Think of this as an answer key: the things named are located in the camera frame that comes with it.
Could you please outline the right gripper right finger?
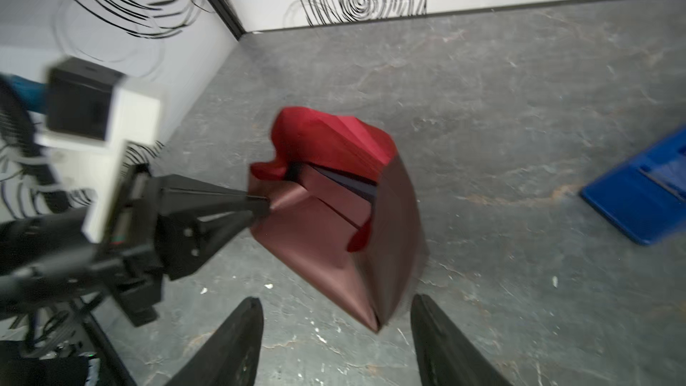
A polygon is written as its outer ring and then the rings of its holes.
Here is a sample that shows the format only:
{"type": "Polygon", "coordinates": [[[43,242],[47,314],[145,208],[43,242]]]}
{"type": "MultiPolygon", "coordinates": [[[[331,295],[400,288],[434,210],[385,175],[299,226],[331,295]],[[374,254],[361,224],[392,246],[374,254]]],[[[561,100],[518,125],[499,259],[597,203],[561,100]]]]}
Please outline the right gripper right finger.
{"type": "Polygon", "coordinates": [[[430,296],[414,295],[410,318],[421,385],[510,384],[430,296]]]}

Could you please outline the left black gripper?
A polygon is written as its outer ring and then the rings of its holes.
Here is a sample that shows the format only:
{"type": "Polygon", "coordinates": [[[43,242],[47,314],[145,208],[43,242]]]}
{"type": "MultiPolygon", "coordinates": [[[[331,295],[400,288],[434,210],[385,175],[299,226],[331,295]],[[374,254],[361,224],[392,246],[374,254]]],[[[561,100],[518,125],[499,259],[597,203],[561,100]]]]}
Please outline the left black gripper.
{"type": "Polygon", "coordinates": [[[159,177],[158,182],[163,216],[157,221],[156,181],[147,164],[130,167],[105,232],[105,287],[136,327],[157,320],[163,267],[170,281],[195,274],[255,216],[270,211],[268,198],[246,191],[178,174],[159,177]]]}

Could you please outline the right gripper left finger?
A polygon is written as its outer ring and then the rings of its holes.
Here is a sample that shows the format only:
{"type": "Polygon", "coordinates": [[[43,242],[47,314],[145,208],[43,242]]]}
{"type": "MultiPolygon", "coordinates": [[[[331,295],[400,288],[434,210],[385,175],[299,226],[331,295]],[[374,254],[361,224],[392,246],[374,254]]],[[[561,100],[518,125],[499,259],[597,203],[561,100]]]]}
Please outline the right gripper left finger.
{"type": "Polygon", "coordinates": [[[245,298],[168,383],[253,386],[263,333],[264,311],[260,299],[245,298]]]}

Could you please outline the red wrapping paper sheet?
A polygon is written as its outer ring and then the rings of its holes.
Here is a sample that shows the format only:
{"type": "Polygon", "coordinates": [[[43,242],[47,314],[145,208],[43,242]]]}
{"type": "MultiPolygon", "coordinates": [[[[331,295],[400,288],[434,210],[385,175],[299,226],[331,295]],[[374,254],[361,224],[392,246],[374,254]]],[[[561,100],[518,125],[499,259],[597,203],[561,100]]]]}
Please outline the red wrapping paper sheet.
{"type": "Polygon", "coordinates": [[[270,201],[253,238],[325,297],[378,332],[423,267],[416,193],[391,136],[363,121],[286,107],[275,157],[249,168],[270,201]]]}

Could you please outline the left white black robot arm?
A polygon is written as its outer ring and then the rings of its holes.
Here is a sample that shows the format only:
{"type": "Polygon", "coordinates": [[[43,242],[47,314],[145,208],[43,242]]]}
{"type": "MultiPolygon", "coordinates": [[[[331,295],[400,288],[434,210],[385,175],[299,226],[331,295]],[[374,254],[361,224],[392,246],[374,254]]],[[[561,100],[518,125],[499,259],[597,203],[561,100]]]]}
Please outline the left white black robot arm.
{"type": "Polygon", "coordinates": [[[126,164],[155,141],[161,98],[144,80],[89,69],[53,73],[46,130],[1,85],[1,135],[48,196],[48,213],[1,226],[1,315],[31,315],[92,292],[134,325],[155,321],[165,281],[200,270],[265,217],[267,198],[126,164]]]}

